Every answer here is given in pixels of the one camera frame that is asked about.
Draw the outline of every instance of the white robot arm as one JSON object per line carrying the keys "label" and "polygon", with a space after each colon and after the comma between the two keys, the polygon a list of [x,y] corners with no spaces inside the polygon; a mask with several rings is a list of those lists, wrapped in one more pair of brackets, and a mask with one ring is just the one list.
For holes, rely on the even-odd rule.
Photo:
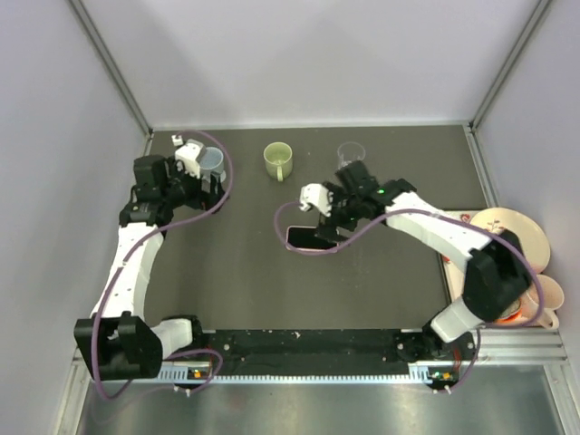
{"label": "white robot arm", "polygon": [[[320,212],[317,235],[340,242],[336,228],[354,230],[360,218],[377,218],[414,208],[430,216],[404,213],[386,219],[398,229],[448,257],[466,274],[462,297],[436,314],[424,327],[444,343],[451,343],[484,322],[493,322],[530,286],[531,277],[502,245],[484,234],[458,227],[436,216],[448,216],[417,195],[404,179],[379,185],[360,161],[336,172],[342,186],[325,182],[304,186],[300,209]],[[517,236],[501,235],[521,252]]]}
{"label": "white robot arm", "polygon": [[[146,156],[134,162],[136,184],[120,213],[119,243],[105,286],[109,286],[121,266],[122,273],[114,282],[101,316],[98,360],[103,380],[154,377],[164,359],[192,344],[200,333],[198,320],[191,315],[165,319],[153,328],[144,323],[145,294],[164,234],[147,238],[127,262],[123,261],[138,241],[170,223],[174,208],[185,205],[208,209],[224,194],[220,174],[210,174],[209,186],[202,185],[199,163],[205,153],[203,144],[193,140],[183,143],[178,136],[173,142],[177,147],[173,157]],[[92,325],[103,297],[104,292],[91,317],[79,319],[74,328],[75,340],[90,371]]]}

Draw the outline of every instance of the metal frame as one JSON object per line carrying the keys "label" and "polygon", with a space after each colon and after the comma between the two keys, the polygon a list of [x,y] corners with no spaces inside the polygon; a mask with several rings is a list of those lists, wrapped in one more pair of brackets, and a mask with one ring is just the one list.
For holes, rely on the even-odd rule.
{"label": "metal frame", "polygon": [[524,29],[522,30],[521,34],[516,40],[513,48],[509,52],[507,59],[504,61],[499,73],[492,83],[491,87],[489,88],[488,93],[486,94],[483,102],[479,105],[478,111],[476,112],[472,123],[470,124],[474,131],[477,131],[481,122],[483,122],[484,118],[489,112],[491,105],[498,97],[499,92],[503,88],[506,80],[511,75],[511,72],[514,70],[515,66],[517,65],[517,61],[519,60],[521,54],[526,50],[526,47],[529,45],[531,37],[535,34],[537,28],[542,23],[544,18],[546,18],[547,12],[549,10],[550,5],[552,4],[553,0],[539,0],[537,2],[532,15],[527,20]]}
{"label": "metal frame", "polygon": [[[469,120],[445,120],[445,121],[390,121],[388,127],[439,127],[458,126],[469,123]],[[169,125],[155,129],[155,131],[186,131],[192,128],[196,130],[220,131],[220,130],[254,130],[254,129],[324,129],[332,127],[384,127],[384,121],[322,121],[322,122],[294,122],[294,123],[268,123],[256,122],[252,124],[201,124],[192,127],[189,125]]]}
{"label": "metal frame", "polygon": [[145,148],[143,149],[143,156],[148,156],[151,152],[151,146],[153,145],[153,137],[155,133],[148,134],[145,138]]}
{"label": "metal frame", "polygon": [[544,370],[565,434],[580,433],[578,392],[570,365],[545,365]]}
{"label": "metal frame", "polygon": [[96,53],[102,60],[102,64],[105,67],[105,70],[109,74],[112,83],[114,84],[115,88],[119,92],[121,99],[125,102],[127,108],[129,109],[131,115],[141,128],[144,134],[151,135],[153,129],[147,122],[143,111],[140,109],[139,104],[135,100],[131,89],[125,79],[123,78],[117,63],[113,59],[111,52],[107,48],[107,45],[102,40],[101,34],[97,30],[97,27],[94,24],[94,21],[91,19],[89,12],[87,11],[86,7],[82,0],[66,0],[66,2],[71,7],[72,11],[76,15],[77,19],[79,20],[79,24],[81,25],[82,29],[89,37],[89,40],[92,43],[93,48],[95,49]]}
{"label": "metal frame", "polygon": [[91,376],[77,350],[72,358],[61,407],[52,431],[53,435],[76,435],[90,384]]}
{"label": "metal frame", "polygon": [[[541,328],[482,329],[477,366],[567,365],[568,359],[557,331]],[[418,361],[412,366],[443,367],[449,362]]]}
{"label": "metal frame", "polygon": [[489,174],[488,165],[481,150],[479,136],[468,124],[463,126],[463,131],[468,141],[471,158],[473,159],[475,170],[478,173],[479,184],[483,190],[483,197],[486,200],[486,204],[488,204],[488,207],[497,207],[499,205],[498,190]]}

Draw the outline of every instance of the phone screen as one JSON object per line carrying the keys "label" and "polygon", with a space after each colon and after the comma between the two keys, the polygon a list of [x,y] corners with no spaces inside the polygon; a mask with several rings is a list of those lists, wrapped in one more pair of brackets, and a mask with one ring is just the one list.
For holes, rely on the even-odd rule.
{"label": "phone screen", "polygon": [[288,227],[286,242],[293,247],[311,251],[325,251],[337,246],[336,243],[323,240],[315,234],[315,227]]}

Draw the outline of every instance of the purple cable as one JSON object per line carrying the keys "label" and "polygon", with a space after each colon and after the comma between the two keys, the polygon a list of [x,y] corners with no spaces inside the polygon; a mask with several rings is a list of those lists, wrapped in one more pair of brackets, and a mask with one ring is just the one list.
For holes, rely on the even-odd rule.
{"label": "purple cable", "polygon": [[[280,239],[280,241],[282,242],[283,245],[285,245],[291,251],[297,252],[298,254],[301,254],[303,256],[325,256],[328,254],[334,254],[336,252],[339,252],[342,249],[345,249],[346,247],[348,247],[355,240],[358,240],[360,237],[362,237],[363,234],[366,233],[367,231],[369,231],[372,227],[382,223],[386,218],[391,218],[393,216],[403,215],[406,213],[429,216],[431,218],[436,218],[436,219],[442,220],[444,222],[448,222],[448,223],[455,225],[457,227],[464,227],[464,228],[470,229],[472,231],[475,231],[476,233],[480,233],[484,236],[491,237],[493,240],[496,240],[500,245],[507,248],[517,258],[517,260],[522,265],[524,265],[524,268],[527,270],[529,275],[532,277],[532,281],[534,282],[534,285],[536,286],[536,290],[537,290],[537,311],[531,319],[529,319],[525,322],[522,322],[521,324],[504,324],[504,325],[488,324],[487,327],[494,328],[494,329],[513,329],[513,328],[519,328],[519,327],[523,327],[523,326],[529,326],[531,324],[534,324],[537,321],[537,319],[539,319],[540,315],[542,315],[542,313],[544,312],[544,290],[542,289],[542,285],[540,284],[539,280],[537,279],[536,272],[534,272],[534,269],[532,269],[532,266],[527,262],[526,258],[514,246],[509,244],[506,240],[504,240],[503,238],[501,238],[497,234],[489,233],[488,231],[486,231],[483,228],[475,227],[474,225],[468,224],[467,222],[455,220],[451,217],[446,217],[446,216],[441,216],[441,215],[433,215],[428,211],[421,210],[418,208],[405,208],[405,209],[395,210],[395,211],[385,213],[384,215],[373,219],[371,222],[369,222],[367,225],[365,225],[362,229],[357,231],[347,241],[338,245],[337,247],[333,247],[333,248],[327,249],[325,251],[308,252],[308,251],[302,251],[302,250],[296,248],[295,246],[292,246],[292,245],[289,245],[288,243],[286,243],[285,238],[284,238],[284,233],[282,232],[282,230],[280,229],[280,225],[278,224],[280,214],[282,213],[283,210],[285,210],[286,208],[297,206],[299,204],[300,204],[299,202],[293,201],[293,202],[288,202],[288,203],[282,205],[274,214],[274,229],[275,229],[276,235],[278,236],[278,239]],[[461,376],[461,378],[457,381],[457,383],[455,385],[450,387],[450,390],[452,392],[454,392],[460,385],[462,385],[465,382],[465,380],[468,378],[469,374],[473,370],[473,366],[475,365],[475,361],[479,357],[479,349],[481,348],[481,332],[480,332],[479,328],[476,329],[476,335],[478,337],[478,343],[476,345],[475,352],[473,353],[473,358],[469,362],[469,366],[466,369],[466,371],[463,373],[463,376]]]}
{"label": "purple cable", "polygon": [[[213,349],[195,349],[193,351],[187,351],[187,352],[181,352],[181,353],[173,353],[168,360],[174,360],[176,358],[180,358],[180,357],[184,357],[184,356],[193,356],[193,355],[203,355],[203,354],[210,354],[210,355],[214,355],[217,356],[217,367],[211,371],[211,374],[208,376],[208,378],[201,384],[197,385],[196,388],[190,390],[191,394],[195,394],[198,393],[202,390],[205,390],[208,386],[209,383],[211,381],[213,381],[213,379],[218,376],[219,371],[222,368],[222,365],[224,364],[224,358],[221,356],[221,354],[217,351],[214,351]],[[91,406],[91,413],[92,413],[92,419],[100,426],[103,426],[105,424],[109,424],[111,421],[113,421],[115,418],[117,418],[117,416],[119,414],[121,414],[122,412],[124,412],[127,408],[129,408],[131,405],[135,404],[136,402],[140,401],[141,399],[143,399],[145,396],[149,396],[150,394],[152,394],[153,392],[162,392],[162,391],[167,391],[167,390],[173,390],[174,387],[173,386],[169,386],[169,385],[163,385],[162,387],[156,387],[156,388],[151,388],[149,390],[144,391],[143,393],[141,393],[139,396],[137,396],[136,398],[134,398],[131,401],[128,401],[126,403],[124,403],[115,413],[113,413],[111,416],[109,416],[107,419],[105,420],[99,420],[95,413],[95,409],[94,409],[94,403],[95,400],[92,401],[92,406]]]}
{"label": "purple cable", "polygon": [[[219,140],[214,138],[211,134],[206,133],[204,131],[184,130],[178,134],[181,134],[181,135],[183,135],[183,134],[197,134],[197,135],[203,136],[206,139],[209,139],[212,142],[214,142],[217,145],[217,147],[222,150],[222,152],[226,156],[227,167],[229,169],[229,183],[227,185],[226,192],[224,193],[224,196],[217,202],[217,204],[214,207],[205,211],[201,215],[197,215],[194,217],[190,217],[189,219],[184,219],[184,220],[180,220],[178,222],[173,222],[171,224],[167,224],[163,227],[159,227],[157,229],[154,229],[151,232],[149,232],[148,234],[146,234],[145,236],[143,236],[141,239],[139,239],[135,243],[135,245],[133,245],[133,247],[129,250],[127,255],[123,258],[123,260],[122,260],[123,264],[126,264],[131,259],[132,255],[135,254],[137,249],[139,249],[139,247],[150,237],[153,237],[156,234],[161,233],[163,231],[167,231],[167,230],[170,230],[173,228],[184,227],[186,225],[193,224],[194,222],[198,222],[203,218],[207,218],[208,216],[211,216],[211,214],[214,211],[218,210],[221,206],[224,205],[224,203],[226,202],[226,200],[229,197],[229,194],[232,190],[232,186],[234,185],[234,165],[232,163],[232,159],[229,157],[229,153],[227,152],[226,147]],[[117,280],[119,279],[119,276],[121,275],[122,270],[123,270],[123,266],[118,267],[117,270],[115,271],[115,273],[113,274],[113,276],[111,277],[111,281],[107,284],[107,287],[105,288],[104,294],[102,296],[101,303],[99,304],[99,308],[97,309],[97,314],[94,317],[94,323],[92,324],[92,337],[91,337],[92,377],[94,379],[94,384],[95,384],[95,388],[96,388],[97,392],[99,393],[101,398],[106,400],[106,401],[111,401],[113,399],[117,399],[131,384],[131,381],[127,381],[113,395],[110,396],[109,394],[107,394],[107,392],[104,390],[104,388],[102,386],[101,374],[99,373],[99,359],[97,357],[98,345],[99,345],[98,335],[99,335],[99,327],[101,326],[102,312],[105,309],[107,301],[109,300],[109,297],[111,296],[112,289],[114,288],[115,284],[117,283]]]}

